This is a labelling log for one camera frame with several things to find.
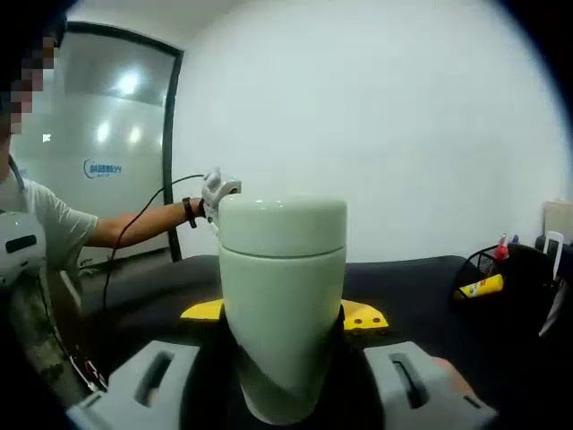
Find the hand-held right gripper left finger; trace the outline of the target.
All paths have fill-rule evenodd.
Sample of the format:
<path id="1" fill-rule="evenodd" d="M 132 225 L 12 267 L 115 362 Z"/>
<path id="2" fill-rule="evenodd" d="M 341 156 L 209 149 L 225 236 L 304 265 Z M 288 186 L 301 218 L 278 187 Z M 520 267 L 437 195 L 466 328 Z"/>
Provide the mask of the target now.
<path id="1" fill-rule="evenodd" d="M 252 307 L 224 301 L 213 321 L 184 322 L 110 375 L 105 391 L 69 408 L 80 429 L 233 429 L 246 420 L 238 368 L 252 341 Z"/>

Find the person's right hand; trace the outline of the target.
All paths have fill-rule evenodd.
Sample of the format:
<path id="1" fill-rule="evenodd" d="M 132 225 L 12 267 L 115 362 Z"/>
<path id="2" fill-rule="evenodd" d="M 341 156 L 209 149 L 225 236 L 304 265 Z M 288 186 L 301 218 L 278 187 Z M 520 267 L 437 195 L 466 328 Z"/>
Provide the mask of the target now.
<path id="1" fill-rule="evenodd" d="M 442 357 L 433 357 L 433 360 L 448 374 L 449 385 L 453 391 L 462 396 L 470 396 L 475 394 L 467 380 L 447 359 Z"/>

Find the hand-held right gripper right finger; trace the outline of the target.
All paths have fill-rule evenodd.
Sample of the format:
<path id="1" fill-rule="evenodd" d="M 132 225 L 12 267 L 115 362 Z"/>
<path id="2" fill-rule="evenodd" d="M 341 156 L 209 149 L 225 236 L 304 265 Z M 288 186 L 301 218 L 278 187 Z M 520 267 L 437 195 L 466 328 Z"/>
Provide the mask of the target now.
<path id="1" fill-rule="evenodd" d="M 321 396 L 321 426 L 343 429 L 486 429 L 497 412 L 462 396 L 413 341 L 395 336 L 384 315 L 358 302 L 340 306 L 335 356 Z"/>

